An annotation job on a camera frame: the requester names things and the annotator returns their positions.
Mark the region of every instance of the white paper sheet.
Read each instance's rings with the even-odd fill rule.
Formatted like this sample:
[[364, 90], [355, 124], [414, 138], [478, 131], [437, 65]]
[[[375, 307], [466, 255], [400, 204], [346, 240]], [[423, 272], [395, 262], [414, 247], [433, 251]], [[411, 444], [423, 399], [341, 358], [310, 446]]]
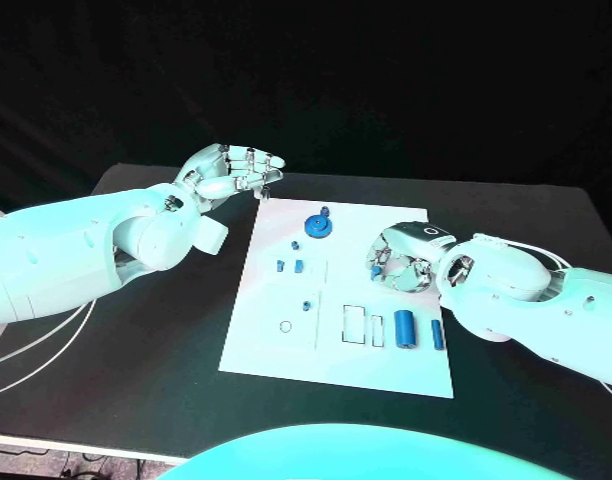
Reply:
[[[313, 239], [303, 223], [322, 206], [331, 209], [333, 229], [325, 239]], [[426, 222], [426, 210], [277, 198], [261, 203], [221, 371], [453, 398], [449, 346], [433, 347], [432, 320], [442, 320], [437, 290], [397, 292], [371, 282], [365, 268], [375, 238], [404, 221]], [[303, 260], [302, 273], [296, 260]], [[365, 309], [364, 344], [342, 341], [345, 305]], [[397, 310], [414, 314], [417, 347], [408, 350], [395, 344]], [[372, 316], [383, 317], [383, 347], [374, 346], [380, 327]]]

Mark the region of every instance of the floor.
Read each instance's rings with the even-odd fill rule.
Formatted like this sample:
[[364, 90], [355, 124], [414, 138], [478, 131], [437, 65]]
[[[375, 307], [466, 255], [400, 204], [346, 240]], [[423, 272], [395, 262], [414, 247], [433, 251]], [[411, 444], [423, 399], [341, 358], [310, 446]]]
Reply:
[[[0, 445], [0, 450], [18, 454], [26, 450], [22, 447]], [[155, 479], [171, 468], [172, 465], [162, 462], [145, 461], [140, 465], [142, 473], [137, 477], [137, 462], [130, 458], [119, 458], [97, 455], [83, 455], [77, 452], [64, 452], [58, 450], [48, 451], [44, 455], [11, 455], [0, 453], [0, 472], [39, 475], [52, 478], [71, 478], [77, 475], [81, 480], [110, 479], [110, 480], [133, 480]], [[94, 472], [98, 475], [84, 475], [84, 472]]]

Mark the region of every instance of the black curtain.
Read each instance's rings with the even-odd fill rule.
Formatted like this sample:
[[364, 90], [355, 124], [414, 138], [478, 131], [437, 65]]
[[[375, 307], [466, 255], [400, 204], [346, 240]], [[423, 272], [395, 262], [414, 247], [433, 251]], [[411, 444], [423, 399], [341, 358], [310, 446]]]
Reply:
[[2, 209], [215, 141], [580, 186], [612, 228], [612, 1], [0, 3]]

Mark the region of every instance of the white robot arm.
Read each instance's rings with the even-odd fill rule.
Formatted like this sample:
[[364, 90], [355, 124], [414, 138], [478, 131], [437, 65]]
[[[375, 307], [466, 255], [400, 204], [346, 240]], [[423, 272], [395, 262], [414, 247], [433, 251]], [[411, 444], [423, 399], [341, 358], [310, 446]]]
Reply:
[[284, 161], [211, 145], [173, 183], [80, 198], [0, 218], [0, 323], [64, 312], [168, 270], [195, 246], [217, 254], [227, 227], [201, 214], [244, 190], [267, 198]]
[[[547, 254], [557, 268], [515, 247]], [[544, 359], [612, 384], [612, 275], [570, 268], [545, 250], [486, 235], [457, 243], [420, 222], [385, 229], [367, 268], [375, 282], [406, 292], [426, 290], [434, 280], [442, 306], [475, 335], [515, 339]]]

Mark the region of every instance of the black table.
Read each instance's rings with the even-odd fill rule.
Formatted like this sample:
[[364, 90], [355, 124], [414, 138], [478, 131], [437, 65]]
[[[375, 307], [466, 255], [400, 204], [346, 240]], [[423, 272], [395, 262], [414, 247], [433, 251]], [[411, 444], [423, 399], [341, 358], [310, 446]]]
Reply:
[[[175, 174], [117, 165], [96, 193]], [[485, 232], [612, 273], [612, 239], [574, 188], [287, 174], [273, 196], [424, 207], [457, 238]], [[573, 477], [612, 478], [612, 396], [600, 384], [517, 342], [481, 340], [447, 311], [455, 400], [218, 371], [256, 212], [250, 194], [233, 197], [211, 213], [230, 228], [220, 255], [194, 250], [176, 268], [98, 301], [70, 350], [0, 395], [0, 435], [189, 457], [270, 428], [361, 423], [463, 440]], [[11, 325], [0, 356], [62, 318]], [[54, 354], [75, 327], [0, 366], [0, 387]]]

